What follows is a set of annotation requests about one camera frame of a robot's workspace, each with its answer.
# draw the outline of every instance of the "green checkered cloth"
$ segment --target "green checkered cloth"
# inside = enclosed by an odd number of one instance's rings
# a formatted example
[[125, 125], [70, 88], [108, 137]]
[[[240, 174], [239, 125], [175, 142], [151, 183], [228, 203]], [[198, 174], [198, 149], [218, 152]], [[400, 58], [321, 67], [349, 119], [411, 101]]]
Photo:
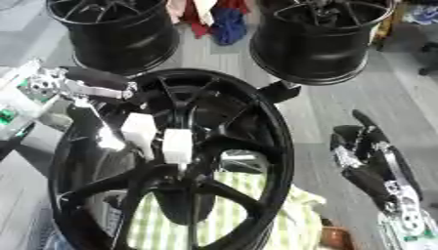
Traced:
[[[219, 172], [215, 180], [259, 199], [265, 186], [263, 175]], [[325, 200], [292, 186], [283, 209], [274, 221], [265, 250], [313, 250], [322, 230], [321, 219], [312, 207]], [[207, 245], [226, 235], [246, 218], [237, 203], [216, 196], [207, 219], [197, 224], [197, 240]], [[187, 245], [188, 228], [170, 222], [159, 209], [152, 194], [141, 201], [128, 234], [128, 245], [139, 250], [181, 250]]]

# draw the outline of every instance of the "wire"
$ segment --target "wire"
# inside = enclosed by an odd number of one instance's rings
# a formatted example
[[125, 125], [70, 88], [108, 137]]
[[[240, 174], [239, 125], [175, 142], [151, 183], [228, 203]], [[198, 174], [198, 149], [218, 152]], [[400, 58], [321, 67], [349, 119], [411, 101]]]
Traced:
[[0, 12], [12, 10], [12, 9], [16, 8], [22, 1], [24, 1], [24, 0], [17, 0], [13, 4], [11, 4], [10, 6], [0, 8]]

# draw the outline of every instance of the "floor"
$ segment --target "floor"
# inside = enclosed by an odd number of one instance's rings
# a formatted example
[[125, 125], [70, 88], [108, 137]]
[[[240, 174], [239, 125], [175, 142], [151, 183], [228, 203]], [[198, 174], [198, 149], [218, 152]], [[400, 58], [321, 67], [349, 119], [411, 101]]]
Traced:
[[[0, 0], [0, 69], [20, 65], [34, 57], [41, 58], [48, 66], [72, 64], [66, 30], [47, 16], [43, 1], [22, 0], [18, 7], [1, 11], [12, 2]], [[256, 87], [272, 82], [273, 77], [259, 68], [248, 52], [248, 39], [258, 21], [256, 10], [252, 10], [247, 17], [248, 34], [229, 47], [215, 45], [208, 36], [195, 39], [189, 29], [180, 26], [180, 47], [159, 68], [215, 69]], [[419, 67], [431, 61], [431, 55], [422, 55], [418, 48], [437, 35], [433, 27], [403, 24], [395, 30], [384, 52], [370, 49], [367, 68], [357, 78], [329, 87], [305, 87], [298, 98], [279, 105], [295, 142], [294, 182], [328, 200], [327, 205], [318, 210], [335, 224], [348, 228], [360, 249], [382, 249], [375, 231], [376, 210], [364, 194], [342, 179], [332, 164], [328, 147], [331, 128], [355, 123], [350, 115], [353, 108], [364, 111], [402, 150], [421, 186], [438, 189], [438, 171], [435, 170], [438, 162], [438, 73], [431, 76], [416, 74]], [[45, 190], [41, 181], [44, 171], [27, 168], [29, 171], [25, 172], [0, 166], [0, 204], [10, 204], [0, 208], [0, 245], [8, 246], [2, 249], [21, 249], [17, 242], [23, 236], [16, 227], [21, 227], [22, 231], [28, 227], [25, 220], [29, 218], [20, 216], [28, 214], [28, 210], [18, 209], [17, 204], [24, 202], [19, 203], [18, 197], [29, 188], [17, 184], [22, 185], [25, 181], [28, 187], [33, 187], [32, 191], [41, 193]], [[32, 195], [28, 195], [26, 202], [31, 199]]]

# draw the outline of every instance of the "blue cloth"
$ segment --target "blue cloth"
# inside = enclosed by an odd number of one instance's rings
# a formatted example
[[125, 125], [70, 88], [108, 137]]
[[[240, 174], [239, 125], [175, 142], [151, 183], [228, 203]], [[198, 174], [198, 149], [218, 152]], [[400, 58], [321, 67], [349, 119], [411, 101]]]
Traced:
[[216, 7], [212, 10], [211, 33], [219, 45], [231, 45], [246, 35], [243, 14], [238, 9]]

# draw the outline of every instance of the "red cloth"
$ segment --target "red cloth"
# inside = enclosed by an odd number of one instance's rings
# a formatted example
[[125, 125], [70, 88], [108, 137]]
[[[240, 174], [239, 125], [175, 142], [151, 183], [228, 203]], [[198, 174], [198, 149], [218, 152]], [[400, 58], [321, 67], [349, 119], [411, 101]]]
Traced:
[[249, 9], [246, 6], [244, 0], [218, 0], [216, 6], [222, 8], [238, 9], [244, 15], [249, 12]]
[[[246, 6], [244, 0], [218, 0], [216, 6], [222, 8], [238, 9], [243, 14], [247, 14], [249, 12], [249, 9]], [[199, 16], [197, 15], [197, 7], [195, 6], [194, 0], [187, 0], [186, 10], [184, 11], [182, 20], [190, 24], [196, 39], [208, 33], [208, 30], [210, 28], [208, 25], [200, 23]]]

